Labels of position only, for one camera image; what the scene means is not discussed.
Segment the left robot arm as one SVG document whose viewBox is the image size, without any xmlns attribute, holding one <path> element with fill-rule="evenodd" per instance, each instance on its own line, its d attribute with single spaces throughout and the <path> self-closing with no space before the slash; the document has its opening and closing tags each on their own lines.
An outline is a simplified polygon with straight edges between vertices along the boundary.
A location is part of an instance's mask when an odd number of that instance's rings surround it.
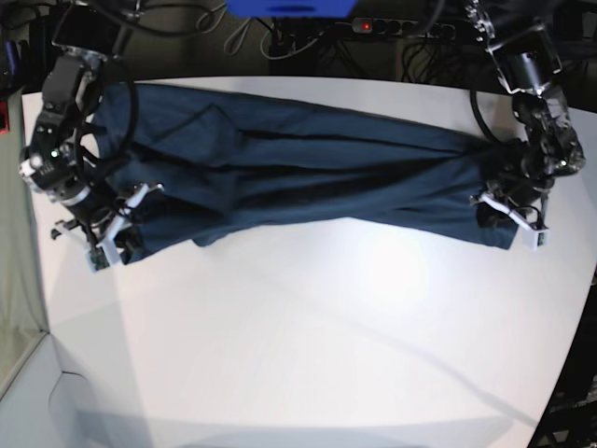
<svg viewBox="0 0 597 448">
<path fill-rule="evenodd" d="M 526 135 L 499 139 L 480 114 L 477 90 L 470 91 L 477 124 L 498 150 L 484 189 L 471 201 L 483 225 L 510 221 L 521 230 L 523 242 L 537 250 L 548 242 L 548 196 L 556 180 L 576 175 L 586 163 L 566 97 L 555 81 L 562 62 L 545 21 L 535 13 L 509 10 L 495 1 L 465 1 L 463 7 Z"/>
</svg>

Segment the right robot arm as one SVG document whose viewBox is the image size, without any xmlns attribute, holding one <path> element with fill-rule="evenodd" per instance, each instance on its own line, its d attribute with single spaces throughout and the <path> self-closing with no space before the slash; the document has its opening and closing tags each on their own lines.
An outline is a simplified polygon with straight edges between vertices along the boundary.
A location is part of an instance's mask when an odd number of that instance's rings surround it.
<svg viewBox="0 0 597 448">
<path fill-rule="evenodd" d="M 75 1 L 52 42 L 60 55 L 41 89 L 42 105 L 19 172 L 30 189 L 65 211 L 52 240 L 78 246 L 99 272 L 191 240 L 201 217 L 182 199 L 171 147 L 195 111 L 195 92 L 140 84 L 123 68 L 133 33 L 143 33 L 145 1 Z"/>
</svg>

